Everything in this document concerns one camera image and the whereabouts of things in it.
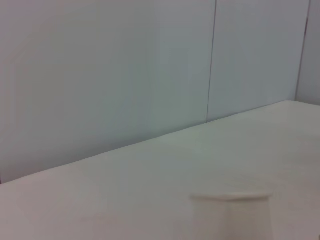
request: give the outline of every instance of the light blue wall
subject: light blue wall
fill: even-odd
[[[311,0],[296,100],[320,105],[320,1]]]
[[[213,0],[1,1],[3,182],[206,122]]]
[[[309,0],[218,0],[209,121],[294,100]]]

